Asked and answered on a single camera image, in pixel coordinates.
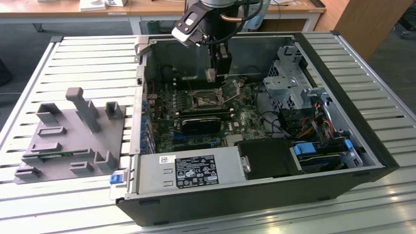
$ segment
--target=green circuit board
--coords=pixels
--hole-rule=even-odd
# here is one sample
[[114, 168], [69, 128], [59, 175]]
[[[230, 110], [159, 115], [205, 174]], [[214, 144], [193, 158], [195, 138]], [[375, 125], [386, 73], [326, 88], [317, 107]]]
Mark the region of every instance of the green circuit board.
[[[253, 106], [253, 87], [255, 84], [242, 84], [238, 92], [233, 88], [234, 79], [225, 81], [218, 95], [217, 89], [177, 91], [174, 87], [163, 86], [154, 98], [151, 110], [155, 152], [165, 153], [181, 149], [215, 148], [227, 146], [226, 136], [239, 135], [241, 139], [265, 138], [265, 128]], [[229, 120], [221, 121], [219, 131], [214, 134], [183, 136], [179, 132], [181, 112], [194, 110], [214, 110], [233, 108]]]

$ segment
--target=motherboard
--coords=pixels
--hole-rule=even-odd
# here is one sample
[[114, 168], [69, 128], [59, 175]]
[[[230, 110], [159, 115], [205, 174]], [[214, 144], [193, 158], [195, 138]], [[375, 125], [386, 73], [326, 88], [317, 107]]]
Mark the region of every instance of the motherboard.
[[253, 106], [257, 83], [246, 83], [243, 77], [215, 83], [174, 74], [170, 81], [150, 81], [147, 86], [157, 153], [226, 147], [266, 137]]

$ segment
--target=wooden desk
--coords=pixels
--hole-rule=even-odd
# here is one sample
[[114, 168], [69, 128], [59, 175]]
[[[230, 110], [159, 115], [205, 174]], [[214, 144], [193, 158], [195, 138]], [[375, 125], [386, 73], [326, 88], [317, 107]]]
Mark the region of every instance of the wooden desk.
[[107, 16], [107, 13], [127, 13], [129, 0], [123, 7], [106, 6], [102, 11], [78, 11], [78, 0], [55, 0], [37, 2], [37, 0], [0, 0], [0, 17], [90, 17]]
[[[311, 31], [325, 8], [309, 0], [293, 6], [269, 6], [265, 19], [305, 19], [302, 31]], [[53, 23], [127, 21], [134, 35], [141, 35], [139, 22], [177, 20], [183, 2], [178, 0], [127, 0], [123, 7], [107, 6], [102, 11], [78, 11], [78, 0], [37, 2], [35, 0], [0, 0], [0, 23]]]

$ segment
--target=white label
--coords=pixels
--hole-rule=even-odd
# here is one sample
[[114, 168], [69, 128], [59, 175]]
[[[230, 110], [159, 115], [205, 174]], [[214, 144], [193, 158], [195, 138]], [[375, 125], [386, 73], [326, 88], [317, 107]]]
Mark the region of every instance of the white label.
[[175, 159], [175, 155], [159, 156], [158, 157], [158, 163], [159, 164], [162, 164], [162, 163], [171, 163], [171, 162], [174, 162], [174, 159]]
[[126, 12], [109, 12], [107, 15], [110, 15], [110, 16], [126, 15]]
[[207, 180], [214, 180], [214, 179], [217, 179], [215, 176], [207, 176]]

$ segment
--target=sticker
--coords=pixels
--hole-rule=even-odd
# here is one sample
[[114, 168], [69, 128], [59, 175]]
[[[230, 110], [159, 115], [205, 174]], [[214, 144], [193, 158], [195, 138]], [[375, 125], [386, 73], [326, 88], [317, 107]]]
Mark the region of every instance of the sticker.
[[110, 16], [126, 15], [126, 12], [109, 12], [107, 15]]
[[174, 159], [175, 159], [175, 155], [159, 156], [158, 157], [158, 163], [159, 164], [162, 164], [162, 163], [171, 163], [171, 162], [174, 162]]
[[218, 183], [213, 155], [174, 159], [175, 187], [191, 188]]

